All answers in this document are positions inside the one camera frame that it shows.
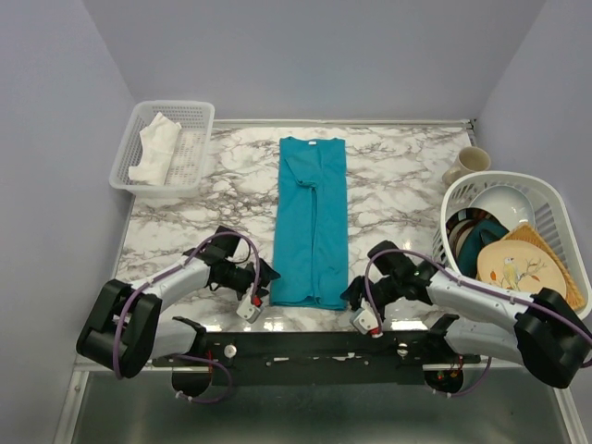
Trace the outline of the teal t shirt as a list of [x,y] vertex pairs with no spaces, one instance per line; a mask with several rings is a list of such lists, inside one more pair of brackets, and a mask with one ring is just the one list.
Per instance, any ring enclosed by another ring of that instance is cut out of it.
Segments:
[[345,141],[279,142],[271,303],[342,311],[348,287]]

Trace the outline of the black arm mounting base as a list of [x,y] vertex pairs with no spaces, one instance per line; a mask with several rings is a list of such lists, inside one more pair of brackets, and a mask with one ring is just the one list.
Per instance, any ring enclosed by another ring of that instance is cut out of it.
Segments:
[[173,369],[172,386],[190,401],[223,386],[220,400],[241,386],[319,386],[396,383],[460,390],[463,368],[478,364],[444,335],[455,316],[428,330],[387,331],[373,339],[358,332],[203,332],[191,349],[158,359]]

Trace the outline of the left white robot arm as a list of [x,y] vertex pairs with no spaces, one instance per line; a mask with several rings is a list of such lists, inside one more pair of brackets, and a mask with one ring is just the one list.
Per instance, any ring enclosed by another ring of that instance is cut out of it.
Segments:
[[158,358],[194,365],[207,358],[206,329],[183,316],[163,318],[173,304],[208,289],[235,292],[238,316],[253,323],[263,307],[274,270],[248,241],[248,263],[233,262],[246,236],[225,227],[184,252],[172,265],[149,277],[124,282],[111,279],[100,289],[76,343],[77,354],[132,378]]

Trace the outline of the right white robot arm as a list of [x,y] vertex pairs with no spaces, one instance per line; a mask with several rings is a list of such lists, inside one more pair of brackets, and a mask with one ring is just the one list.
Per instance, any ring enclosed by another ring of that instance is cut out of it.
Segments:
[[591,332],[555,290],[503,290],[464,277],[426,255],[384,240],[368,254],[381,279],[356,277],[340,295],[353,311],[351,324],[362,334],[383,333],[384,309],[399,299],[449,308],[451,318],[425,340],[427,355],[439,363],[454,355],[482,355],[520,364],[539,381],[567,388],[591,365]]

